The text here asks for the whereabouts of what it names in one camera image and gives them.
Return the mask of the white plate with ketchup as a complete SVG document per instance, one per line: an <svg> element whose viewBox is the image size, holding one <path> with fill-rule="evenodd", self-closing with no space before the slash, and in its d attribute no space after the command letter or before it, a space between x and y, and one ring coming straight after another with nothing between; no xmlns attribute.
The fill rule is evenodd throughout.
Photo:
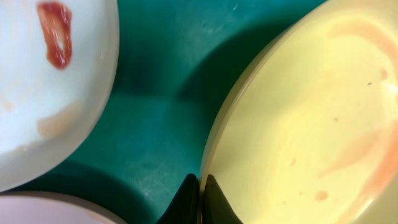
<svg viewBox="0 0 398 224"><path fill-rule="evenodd" d="M72 154L98 122L116 76L115 0L65 1L72 56L47 59L37 1L1 2L1 190L25 184Z"/></svg>

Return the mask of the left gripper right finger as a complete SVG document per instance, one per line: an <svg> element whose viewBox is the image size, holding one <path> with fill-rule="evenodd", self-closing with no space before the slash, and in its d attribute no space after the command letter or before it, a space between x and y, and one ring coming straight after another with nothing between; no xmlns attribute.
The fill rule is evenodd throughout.
<svg viewBox="0 0 398 224"><path fill-rule="evenodd" d="M207 177L203 193L202 224L243 224L211 174Z"/></svg>

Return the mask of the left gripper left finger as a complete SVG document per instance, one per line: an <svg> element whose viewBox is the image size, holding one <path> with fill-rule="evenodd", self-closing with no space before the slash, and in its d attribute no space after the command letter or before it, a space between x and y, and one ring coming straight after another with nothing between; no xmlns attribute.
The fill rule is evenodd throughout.
<svg viewBox="0 0 398 224"><path fill-rule="evenodd" d="M156 224L197 224L198 197L198 179L188 174Z"/></svg>

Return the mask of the yellow plate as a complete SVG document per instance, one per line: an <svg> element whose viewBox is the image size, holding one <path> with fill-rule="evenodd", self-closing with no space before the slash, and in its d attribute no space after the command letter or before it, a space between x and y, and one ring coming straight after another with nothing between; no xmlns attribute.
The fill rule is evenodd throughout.
<svg viewBox="0 0 398 224"><path fill-rule="evenodd" d="M326 1L225 99L201 163L243 223L397 222L397 1Z"/></svg>

